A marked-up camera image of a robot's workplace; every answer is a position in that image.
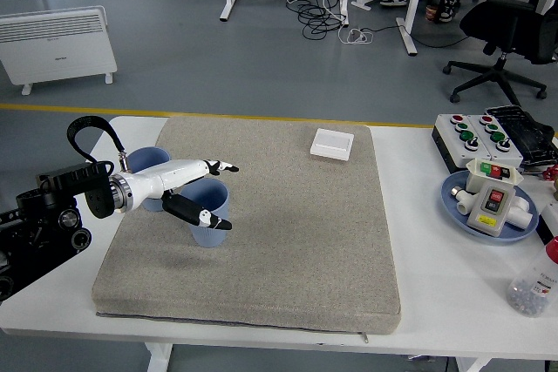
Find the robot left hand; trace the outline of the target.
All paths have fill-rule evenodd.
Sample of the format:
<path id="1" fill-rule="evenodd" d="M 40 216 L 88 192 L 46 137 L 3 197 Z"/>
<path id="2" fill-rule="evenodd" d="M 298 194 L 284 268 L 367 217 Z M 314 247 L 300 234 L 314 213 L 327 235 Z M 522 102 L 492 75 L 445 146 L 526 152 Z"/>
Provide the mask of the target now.
<path id="1" fill-rule="evenodd" d="M 238 172 L 239 168 L 219 160 L 172 159 L 137 173 L 119 173 L 122 188 L 122 212 L 138 208 L 145 199 L 161 199 L 163 210 L 193 226 L 231 230 L 228 220 L 211 213 L 173 189 L 182 187 L 207 174 L 221 171 Z"/>

